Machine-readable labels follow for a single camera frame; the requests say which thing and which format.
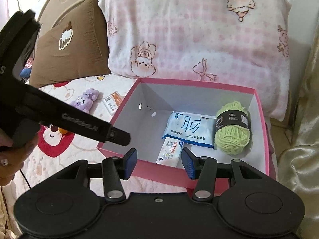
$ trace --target blue and white package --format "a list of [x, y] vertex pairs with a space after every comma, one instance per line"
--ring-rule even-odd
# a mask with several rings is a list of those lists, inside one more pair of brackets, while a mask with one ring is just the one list
[[213, 118], [185, 112], [172, 112], [162, 138], [170, 137], [188, 144], [214, 148], [213, 127]]

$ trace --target pink box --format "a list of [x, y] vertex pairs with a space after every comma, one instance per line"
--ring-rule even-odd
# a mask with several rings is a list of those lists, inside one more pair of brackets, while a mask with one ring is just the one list
[[[197, 157], [209, 156], [219, 163], [229, 164], [242, 159], [269, 175], [269, 151], [266, 126], [260, 100], [255, 89], [204, 81], [172, 79], [138, 79], [125, 96], [111, 119], [111, 124], [131, 134], [131, 143], [119, 146], [99, 143], [98, 149], [106, 156], [122, 156], [130, 148], [138, 151], [138, 162], [133, 175], [174, 186], [193, 189], [196, 181], [187, 177], [181, 160], [177, 167], [156, 164], [165, 139], [163, 132], [173, 111], [215, 116], [225, 104], [239, 101], [249, 111], [251, 140], [241, 154], [234, 157], [219, 149], [185, 144]], [[215, 193], [228, 188], [227, 179], [217, 179]]]

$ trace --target purple stuffed toy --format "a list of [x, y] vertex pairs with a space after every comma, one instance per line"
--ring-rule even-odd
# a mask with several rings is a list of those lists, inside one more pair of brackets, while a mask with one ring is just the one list
[[90, 88], [86, 90], [82, 95], [80, 95], [75, 101], [72, 101], [70, 105], [83, 112], [89, 113], [89, 110], [93, 105], [93, 101], [98, 98], [98, 95], [98, 90]]

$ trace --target brown pillow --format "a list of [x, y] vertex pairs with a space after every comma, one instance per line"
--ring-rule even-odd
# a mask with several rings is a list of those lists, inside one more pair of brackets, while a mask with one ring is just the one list
[[98, 0], [85, 0], [39, 38], [30, 85], [109, 74], [106, 21]]

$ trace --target finger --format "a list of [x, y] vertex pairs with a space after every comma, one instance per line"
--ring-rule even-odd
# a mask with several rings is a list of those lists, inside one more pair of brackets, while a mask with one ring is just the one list
[[7, 166], [0, 165], [0, 178], [7, 178], [14, 175], [18, 170], [22, 169], [23, 163]]
[[12, 145], [12, 139], [0, 128], [0, 146], [11, 147]]
[[22, 163], [32, 153], [33, 149], [37, 146], [38, 141], [39, 137], [38, 134], [36, 134], [35, 137], [28, 141], [24, 147], [1, 152], [0, 159], [7, 159], [9, 165]]
[[9, 184], [10, 181], [12, 181], [13, 178], [14, 178], [14, 175], [11, 175], [6, 178], [0, 178], [0, 186], [6, 186], [7, 184]]

